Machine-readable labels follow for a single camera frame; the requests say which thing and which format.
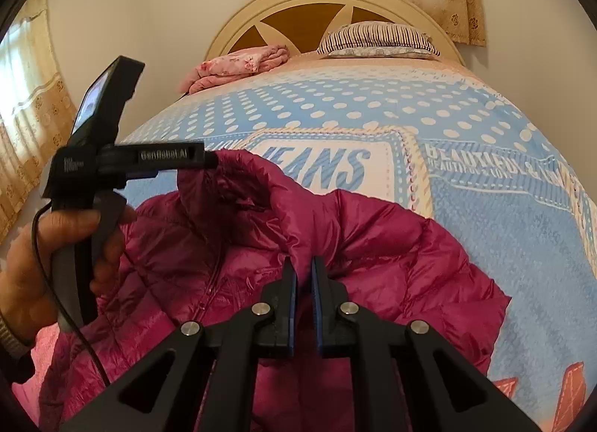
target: cream headboard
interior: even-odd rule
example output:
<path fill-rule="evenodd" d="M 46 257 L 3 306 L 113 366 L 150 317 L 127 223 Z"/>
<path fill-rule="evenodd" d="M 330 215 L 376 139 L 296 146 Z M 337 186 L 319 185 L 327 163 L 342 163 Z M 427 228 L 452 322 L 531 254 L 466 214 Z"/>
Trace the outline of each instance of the cream headboard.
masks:
<path fill-rule="evenodd" d="M 324 34 L 359 21 L 410 24 L 428 34 L 442 56 L 464 64 L 444 30 L 406 0 L 252 0 L 222 27 L 205 59 L 268 44 L 285 44 L 291 55 L 314 51 Z"/>

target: black cable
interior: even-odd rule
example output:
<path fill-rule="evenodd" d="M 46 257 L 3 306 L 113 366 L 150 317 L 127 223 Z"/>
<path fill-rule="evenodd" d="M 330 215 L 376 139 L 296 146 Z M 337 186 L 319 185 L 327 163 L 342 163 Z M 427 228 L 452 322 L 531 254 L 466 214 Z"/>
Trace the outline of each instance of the black cable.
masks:
<path fill-rule="evenodd" d="M 46 272 L 44 270 L 44 264 L 43 264 L 41 256 L 40 256 L 40 248 L 38 247 L 38 238 L 37 238 L 38 237 L 38 226 L 40 224 L 41 215 L 43 215 L 51 207 L 52 207 L 52 203 L 49 202 L 46 206 L 41 208 L 40 211 L 35 213 L 33 223 L 31 224 L 31 243 L 34 248 L 34 257 L 35 257 L 35 260 L 37 261 L 38 269 L 40 270 L 41 275 L 44 279 L 44 282 L 46 283 L 46 288 L 48 289 L 48 292 L 49 292 L 50 296 L 52 297 L 52 300 L 55 302 L 56 307 L 58 307 L 60 313 L 62 314 L 62 317 L 65 318 L 66 322 L 69 324 L 71 329 L 75 332 L 75 334 L 77 335 L 77 338 L 79 338 L 79 340 L 83 344 L 83 347 L 88 351 L 89 355 L 91 356 L 91 359 L 93 360 L 93 364 L 96 366 L 97 371 L 99 372 L 99 374 L 101 376 L 101 380 L 104 382 L 104 386 L 109 387 L 110 379 L 108 378 L 106 370 L 102 366 L 100 359 L 97 357 L 96 352 L 93 350 L 91 343 L 89 343 L 89 341 L 87 341 L 87 338 L 85 336 L 83 336 L 83 333 L 81 332 L 79 327 L 75 324 L 75 321 L 73 320 L 73 318 L 71 318 L 71 315 L 67 312 L 67 310 L 61 303 L 60 299 L 58 298 L 58 295 L 56 295 L 56 291 L 54 290 L 54 288 L 52 286 L 50 277 L 48 276 L 48 274 L 46 274 Z"/>
<path fill-rule="evenodd" d="M 126 252 L 126 249 L 124 250 L 124 256 L 126 257 L 126 259 L 128 260 L 128 263 L 131 265 L 135 265 L 134 262 L 132 261 L 131 256 Z"/>

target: display screen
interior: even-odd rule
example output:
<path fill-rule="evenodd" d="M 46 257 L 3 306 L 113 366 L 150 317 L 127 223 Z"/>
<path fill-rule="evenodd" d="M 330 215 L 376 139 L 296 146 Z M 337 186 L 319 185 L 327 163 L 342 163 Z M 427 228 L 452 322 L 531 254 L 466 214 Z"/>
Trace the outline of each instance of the display screen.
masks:
<path fill-rule="evenodd" d="M 87 93 L 85 94 L 85 98 L 83 99 L 83 103 L 81 104 L 81 108 L 79 108 L 79 113 L 75 119 L 75 126 L 73 127 L 73 133 L 82 126 L 86 121 L 91 118 L 91 116 L 96 112 L 97 104 L 100 101 L 101 93 L 106 86 L 106 81 L 110 76 L 112 69 L 107 69 L 97 80 L 96 82 L 91 85 Z"/>

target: bed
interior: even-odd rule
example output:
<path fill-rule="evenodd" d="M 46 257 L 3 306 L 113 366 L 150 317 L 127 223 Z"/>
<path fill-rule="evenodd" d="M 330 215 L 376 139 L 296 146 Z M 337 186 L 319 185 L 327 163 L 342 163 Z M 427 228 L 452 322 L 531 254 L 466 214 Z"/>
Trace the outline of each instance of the bed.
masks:
<path fill-rule="evenodd" d="M 413 25 L 441 57 L 311 53 L 365 20 Z M 184 97 L 124 142 L 247 149 L 315 193 L 343 188 L 434 218 L 512 296 L 489 378 L 543 430 L 564 430 L 597 382 L 597 208 L 566 160 L 404 0 L 253 0 L 206 59 L 273 43 L 288 46 L 286 65 Z M 136 205 L 174 189 L 162 173 L 125 194 Z"/>

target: down jacket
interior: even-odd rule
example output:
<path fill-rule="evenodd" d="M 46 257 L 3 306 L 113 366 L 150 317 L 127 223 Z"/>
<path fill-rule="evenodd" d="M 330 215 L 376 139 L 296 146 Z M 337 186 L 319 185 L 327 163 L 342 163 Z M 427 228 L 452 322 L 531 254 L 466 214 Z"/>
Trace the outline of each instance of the down jacket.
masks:
<path fill-rule="evenodd" d="M 213 171 L 179 171 L 124 228 L 118 284 L 84 329 L 110 379 L 187 320 L 227 320 L 255 303 L 290 256 L 301 290 L 297 350 L 260 364 L 251 430 L 350 431 L 347 359 L 316 355 L 309 301 L 312 256 L 354 302 L 406 324 L 429 322 L 486 373 L 509 298 L 440 225 L 398 204 L 305 190 L 273 163 L 221 150 Z M 81 344 L 61 334 L 40 397 L 40 426 L 56 431 L 103 389 Z"/>

